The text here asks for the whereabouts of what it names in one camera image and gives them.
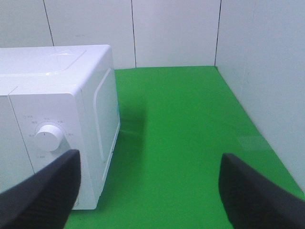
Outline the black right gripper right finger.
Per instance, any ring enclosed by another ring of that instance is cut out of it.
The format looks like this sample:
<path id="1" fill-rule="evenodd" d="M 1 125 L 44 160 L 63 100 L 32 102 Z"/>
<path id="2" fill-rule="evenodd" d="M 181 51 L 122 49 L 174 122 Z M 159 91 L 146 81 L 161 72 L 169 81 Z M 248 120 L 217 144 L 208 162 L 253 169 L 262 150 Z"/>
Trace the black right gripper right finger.
<path id="1" fill-rule="evenodd" d="M 303 229 L 305 202 L 231 153 L 221 158 L 218 189 L 235 229 Z"/>

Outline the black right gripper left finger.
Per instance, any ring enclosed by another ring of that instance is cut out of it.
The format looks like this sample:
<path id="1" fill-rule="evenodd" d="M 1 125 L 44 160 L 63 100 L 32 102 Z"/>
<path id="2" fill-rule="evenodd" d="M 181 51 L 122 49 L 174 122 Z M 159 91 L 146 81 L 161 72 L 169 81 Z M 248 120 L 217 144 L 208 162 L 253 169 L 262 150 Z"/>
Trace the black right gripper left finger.
<path id="1" fill-rule="evenodd" d="M 80 152 L 68 150 L 33 176 L 1 193 L 0 227 L 64 228 L 80 185 Z"/>

